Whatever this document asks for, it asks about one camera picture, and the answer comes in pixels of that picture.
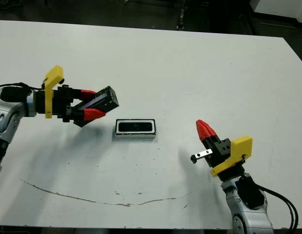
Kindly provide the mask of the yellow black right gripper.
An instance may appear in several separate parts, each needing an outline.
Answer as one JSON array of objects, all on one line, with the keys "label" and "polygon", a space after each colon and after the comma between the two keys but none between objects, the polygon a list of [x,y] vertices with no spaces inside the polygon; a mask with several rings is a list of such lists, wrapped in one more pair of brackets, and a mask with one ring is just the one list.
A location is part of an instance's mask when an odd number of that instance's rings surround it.
[{"label": "yellow black right gripper", "polygon": [[220,140],[217,133],[203,120],[196,121],[199,139],[206,150],[193,154],[190,159],[195,164],[205,159],[213,177],[229,180],[244,172],[242,165],[252,154],[253,139],[242,136],[235,140]]}]

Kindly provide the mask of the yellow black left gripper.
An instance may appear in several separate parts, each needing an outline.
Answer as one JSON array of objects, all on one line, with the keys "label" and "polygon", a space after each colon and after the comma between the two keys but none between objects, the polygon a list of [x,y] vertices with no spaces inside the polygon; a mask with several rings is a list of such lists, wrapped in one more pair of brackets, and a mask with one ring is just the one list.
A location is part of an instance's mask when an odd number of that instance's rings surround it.
[{"label": "yellow black left gripper", "polygon": [[[63,68],[56,65],[45,75],[41,90],[36,92],[36,112],[45,114],[46,119],[57,116],[63,122],[70,122],[74,117],[71,106],[73,99],[88,100],[96,95],[95,91],[72,89],[63,82]],[[86,108],[82,110],[81,116],[74,120],[74,124],[83,127],[105,115],[104,111]]]}]

